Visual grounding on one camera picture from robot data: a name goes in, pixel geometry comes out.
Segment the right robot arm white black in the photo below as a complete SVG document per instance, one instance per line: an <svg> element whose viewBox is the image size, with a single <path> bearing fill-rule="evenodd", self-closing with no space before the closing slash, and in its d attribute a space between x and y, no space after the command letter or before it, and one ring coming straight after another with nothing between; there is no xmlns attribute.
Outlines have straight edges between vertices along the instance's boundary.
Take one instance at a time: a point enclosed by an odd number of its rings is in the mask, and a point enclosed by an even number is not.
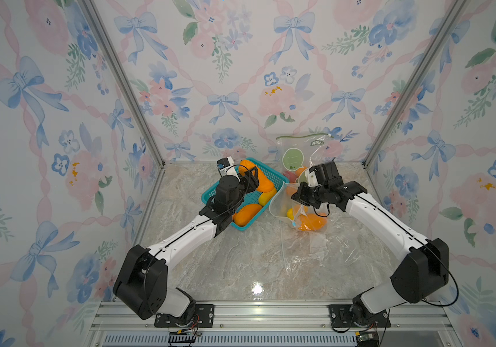
<svg viewBox="0 0 496 347"><path fill-rule="evenodd" d="M336 206L366 226L399 261L389 280L353 298L352 322L369 325L390 308L419 303L448 284L448 245L441 239L430 240L405 225L360 183L345 182L335 163L311 167L307 181L298 186L291 198L315 209Z"/></svg>

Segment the teal plastic mesh basket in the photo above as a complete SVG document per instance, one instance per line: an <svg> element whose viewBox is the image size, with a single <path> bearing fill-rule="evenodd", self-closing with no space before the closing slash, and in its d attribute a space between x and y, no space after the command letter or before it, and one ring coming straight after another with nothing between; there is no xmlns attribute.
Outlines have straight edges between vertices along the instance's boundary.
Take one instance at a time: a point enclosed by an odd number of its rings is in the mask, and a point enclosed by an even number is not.
<svg viewBox="0 0 496 347"><path fill-rule="evenodd" d="M258 171L261 171L264 173L264 175L269 179L273 184L274 187L276 188L277 192L285 185L289 183L289 180L282 175L279 171L272 169L270 166L267 164L261 162L260 160L257 160L255 158L247 158L248 161L252 162L255 164L255 166L258 167ZM201 195L201 201L203 204L206 204L206 202L215 195L216 188L218 186L218 182L213 184L209 189L207 189L202 195ZM243 203L239 206L237 211L240 211L242 208L244 208L247 205L257 205L259 202L259 197L262 195L262 192L254 191L251 193L248 193L245 198ZM244 226L239 226L235 224L235 222L232 222L231 226L236 228L239 231L246 231L248 230L249 227L251 227L254 222L261 217L262 214L269 208L271 201L268 201L268 203L264 206L261 206L261 209L254 215L254 217Z"/></svg>

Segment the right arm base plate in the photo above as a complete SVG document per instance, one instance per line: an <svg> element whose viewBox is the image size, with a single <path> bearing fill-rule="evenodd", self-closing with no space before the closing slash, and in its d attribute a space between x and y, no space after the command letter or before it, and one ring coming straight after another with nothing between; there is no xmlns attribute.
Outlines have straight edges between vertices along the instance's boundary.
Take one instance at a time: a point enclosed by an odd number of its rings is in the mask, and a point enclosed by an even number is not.
<svg viewBox="0 0 496 347"><path fill-rule="evenodd" d="M378 328L390 328L391 321L387 310L369 314L365 309L353 304L330 304L327 306L332 327L337 329L369 328L372 324Z"/></svg>

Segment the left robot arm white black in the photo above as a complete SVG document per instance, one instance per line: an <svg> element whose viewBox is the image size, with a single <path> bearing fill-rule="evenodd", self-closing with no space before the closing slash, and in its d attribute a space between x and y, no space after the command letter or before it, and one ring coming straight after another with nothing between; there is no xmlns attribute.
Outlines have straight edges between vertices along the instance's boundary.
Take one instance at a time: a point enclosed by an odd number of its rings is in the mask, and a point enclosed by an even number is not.
<svg viewBox="0 0 496 347"><path fill-rule="evenodd" d="M168 315L181 326L190 325L196 300L181 289L168 286L169 274L186 256L217 237L234 219L245 196L260 185L258 168L241 166L220 178L215 195L185 227L147 248L131 248L113 287L113 294L140 319Z"/></svg>

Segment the aluminium front rail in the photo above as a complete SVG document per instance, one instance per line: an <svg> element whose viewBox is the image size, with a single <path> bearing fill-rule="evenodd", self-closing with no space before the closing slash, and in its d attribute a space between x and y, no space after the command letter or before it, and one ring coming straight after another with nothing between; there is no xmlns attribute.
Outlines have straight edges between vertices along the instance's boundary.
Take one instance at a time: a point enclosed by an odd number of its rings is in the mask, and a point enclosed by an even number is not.
<svg viewBox="0 0 496 347"><path fill-rule="evenodd" d="M212 302L186 334L142 321L123 303L103 303L85 346L461 346L444 309L395 307L373 326L340 320L336 301Z"/></svg>

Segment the orange mango top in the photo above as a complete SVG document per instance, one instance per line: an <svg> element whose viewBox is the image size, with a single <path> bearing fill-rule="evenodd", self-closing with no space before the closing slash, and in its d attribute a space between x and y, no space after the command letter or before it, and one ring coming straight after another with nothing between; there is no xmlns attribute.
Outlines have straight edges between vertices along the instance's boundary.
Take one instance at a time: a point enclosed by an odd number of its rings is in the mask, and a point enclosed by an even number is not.
<svg viewBox="0 0 496 347"><path fill-rule="evenodd" d="M251 169L252 167L255 167L256 165L254 163L252 163L252 161L245 159L245 160L242 160L239 164L239 170L242 171L241 166L246 166L246 167ZM268 177L265 175L265 173L258 166L256 166L256 167L258 168L258 171L259 171L259 182L260 182L260 186L258 187L258 189L256 191L263 193L263 192L268 192L272 188L275 188L274 183L272 183L271 180L268 179Z"/></svg>

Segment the clear zip-top bag green print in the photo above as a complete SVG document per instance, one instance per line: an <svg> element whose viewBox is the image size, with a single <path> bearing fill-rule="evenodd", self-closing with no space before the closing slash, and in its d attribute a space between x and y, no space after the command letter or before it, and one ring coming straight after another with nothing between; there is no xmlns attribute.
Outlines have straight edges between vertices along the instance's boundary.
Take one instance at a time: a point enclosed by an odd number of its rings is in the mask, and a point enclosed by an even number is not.
<svg viewBox="0 0 496 347"><path fill-rule="evenodd" d="M303 136L281 136L277 138L278 157L282 173L290 184L310 167L328 161L326 147L333 138L327 133L312 133Z"/></svg>

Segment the small yellow mango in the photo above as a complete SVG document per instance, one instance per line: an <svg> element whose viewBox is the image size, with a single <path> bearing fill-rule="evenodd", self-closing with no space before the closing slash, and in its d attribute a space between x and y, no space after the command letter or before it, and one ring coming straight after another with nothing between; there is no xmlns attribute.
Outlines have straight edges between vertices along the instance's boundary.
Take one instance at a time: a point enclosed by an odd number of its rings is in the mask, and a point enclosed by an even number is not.
<svg viewBox="0 0 496 347"><path fill-rule="evenodd" d="M258 198L259 205L261 205L262 207L265 207L273 199L273 197L276 195L276 193L277 193L276 188L272 188L268 192L261 193L259 198Z"/></svg>

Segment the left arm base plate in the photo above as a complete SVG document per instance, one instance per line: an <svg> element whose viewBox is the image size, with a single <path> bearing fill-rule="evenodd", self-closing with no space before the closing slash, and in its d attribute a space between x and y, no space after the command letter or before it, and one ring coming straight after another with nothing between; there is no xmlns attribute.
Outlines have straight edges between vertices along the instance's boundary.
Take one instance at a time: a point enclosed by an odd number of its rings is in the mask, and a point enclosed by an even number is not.
<svg viewBox="0 0 496 347"><path fill-rule="evenodd" d="M215 317L214 304L194 304L179 317L158 313L154 326L156 328L212 328Z"/></svg>

